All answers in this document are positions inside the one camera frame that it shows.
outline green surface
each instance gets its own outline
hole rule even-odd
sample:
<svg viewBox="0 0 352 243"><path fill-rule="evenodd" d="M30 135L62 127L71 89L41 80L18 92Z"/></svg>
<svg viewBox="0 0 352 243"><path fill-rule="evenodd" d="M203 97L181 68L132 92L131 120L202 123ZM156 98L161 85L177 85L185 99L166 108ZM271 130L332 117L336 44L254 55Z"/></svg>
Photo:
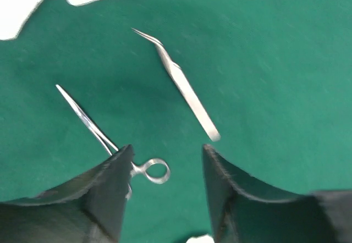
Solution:
<svg viewBox="0 0 352 243"><path fill-rule="evenodd" d="M33 196L107 157L61 84L164 185L132 180L122 242L209 231L201 145L210 142L144 31L165 45L232 163L294 192L352 187L352 0L45 0L0 42L0 200Z"/></svg>

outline scissors handle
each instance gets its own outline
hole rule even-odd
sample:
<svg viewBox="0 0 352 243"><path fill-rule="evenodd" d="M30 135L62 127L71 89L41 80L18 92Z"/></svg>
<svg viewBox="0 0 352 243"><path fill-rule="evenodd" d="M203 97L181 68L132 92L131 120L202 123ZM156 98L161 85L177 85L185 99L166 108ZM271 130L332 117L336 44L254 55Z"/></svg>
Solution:
<svg viewBox="0 0 352 243"><path fill-rule="evenodd" d="M147 170L150 168L150 166L154 164L162 164L165 166L166 172L163 176L152 177L149 175ZM170 171L169 165L167 165L167 163L164 160L159 158L154 158L154 159L150 159L149 161L147 161L146 163L140 166L137 166L136 164L132 163L131 178L137 174L143 174L152 183L163 184L170 178L171 171Z"/></svg>

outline scissors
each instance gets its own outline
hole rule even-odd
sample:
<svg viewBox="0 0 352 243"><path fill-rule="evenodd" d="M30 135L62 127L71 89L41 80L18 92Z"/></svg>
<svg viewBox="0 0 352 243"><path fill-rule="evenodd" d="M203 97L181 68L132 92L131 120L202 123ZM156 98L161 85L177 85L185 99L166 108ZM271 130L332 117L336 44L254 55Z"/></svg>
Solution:
<svg viewBox="0 0 352 243"><path fill-rule="evenodd" d="M168 72L174 83L177 85L177 88L187 101L188 105L192 109L199 123L202 125L203 129L207 133L208 137L212 141L218 141L220 139L220 134L216 129L214 123L210 119L209 115L207 114L206 110L204 109L202 103L199 101L193 88L189 84L186 76L182 72L181 67L171 60L171 57L164 49L163 44L159 40L139 30L133 30L137 34L154 43L166 71Z"/></svg>
<svg viewBox="0 0 352 243"><path fill-rule="evenodd" d="M86 113L78 106L78 104L68 95L68 93L62 89L61 86L56 85L56 88L59 90L59 92L63 95L63 97L66 99L66 101L69 103L69 105L72 107L74 112L77 114L77 116L82 120L82 122L86 125L86 127L93 133L93 135L99 140L99 142L102 144L104 149L107 151L107 153L112 156L113 153L118 152L119 148L97 127L96 124L86 115ZM111 146L112 149L114 149L114 152L110 150L108 145ZM130 172L131 178L136 176L137 174L143 174L149 181L155 184L163 184L165 183L171 175L170 168L168 164L159 158L153 158L144 163L143 165L136 165L133 162L132 164L132 170ZM147 170L149 167L151 167L154 164L162 164L166 168L166 172L163 176L161 177L152 177L148 174ZM129 191L126 195L127 199L130 199L132 195L132 189L131 186L128 186Z"/></svg>

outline scissors blade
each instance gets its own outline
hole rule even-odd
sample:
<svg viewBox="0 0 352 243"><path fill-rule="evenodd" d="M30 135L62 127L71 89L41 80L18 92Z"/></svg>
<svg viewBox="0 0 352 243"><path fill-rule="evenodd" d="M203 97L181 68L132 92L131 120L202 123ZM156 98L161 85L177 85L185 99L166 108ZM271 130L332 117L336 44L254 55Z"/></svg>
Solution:
<svg viewBox="0 0 352 243"><path fill-rule="evenodd" d="M204 131L207 133L207 135L212 141L218 141L220 139L220 134L216 129L214 123L210 119L208 113L204 109L202 103L198 99L190 83L188 82L186 76L182 72L181 67L171 60L171 57L164 49L163 44L159 40L139 30L133 30L140 36L154 43L168 74L170 75L174 83L177 85L177 88L185 98L187 104L192 109L199 123L203 127Z"/></svg>
<svg viewBox="0 0 352 243"><path fill-rule="evenodd" d="M103 144L102 139L104 139L111 147L113 147L116 151L118 151L118 147L111 141L105 134L97 127L96 124L87 116L87 114L78 106L78 104L68 95L68 93L63 90L63 88L59 85L56 85L56 88L62 94L62 96L66 99L69 105L72 107L73 111L76 115L81 119L83 124L93 133L93 135Z"/></svg>

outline silver tweezers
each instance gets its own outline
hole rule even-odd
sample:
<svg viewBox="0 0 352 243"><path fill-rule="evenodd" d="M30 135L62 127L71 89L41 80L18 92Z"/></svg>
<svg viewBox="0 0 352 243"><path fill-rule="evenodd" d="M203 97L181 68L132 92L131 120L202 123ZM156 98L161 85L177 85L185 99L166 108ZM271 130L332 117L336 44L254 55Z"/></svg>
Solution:
<svg viewBox="0 0 352 243"><path fill-rule="evenodd" d="M56 85L56 88L59 90L59 92L62 94L62 96L66 99L66 101L69 103L69 105L72 107L74 112L77 114L77 116L82 120L82 122L85 124L85 126L93 133L93 135L99 140L101 145L105 148L107 153L112 156L113 153L118 152L119 148L98 128L96 124L87 116L87 114L78 106L78 104L68 95L68 93L62 89L61 86ZM112 152L110 148L108 147L110 145L115 151ZM147 170L149 169L150 166L154 164L162 164L165 166L166 172L163 176L156 178L152 177L148 174ZM155 184L163 184L165 183L171 175L170 168L168 164L163 160L159 158L153 158L144 163L143 165L136 165L132 162L132 170L131 170L131 178L134 177L137 174L143 174L149 181ZM128 194L126 195L127 199L130 199L132 195L132 189L131 186L128 186Z"/></svg>
<svg viewBox="0 0 352 243"><path fill-rule="evenodd" d="M199 101L191 85L189 84L186 76L183 74L181 67L171 60L169 54L164 49L163 44L159 40L139 30L133 30L137 34L154 43L166 71L168 72L174 83L177 85L177 88L180 90L181 94L187 101L188 105L197 117L199 123L202 125L205 132L212 141L218 141L220 139L220 134L216 129L214 123L211 121L206 110L204 109L202 103Z"/></svg>

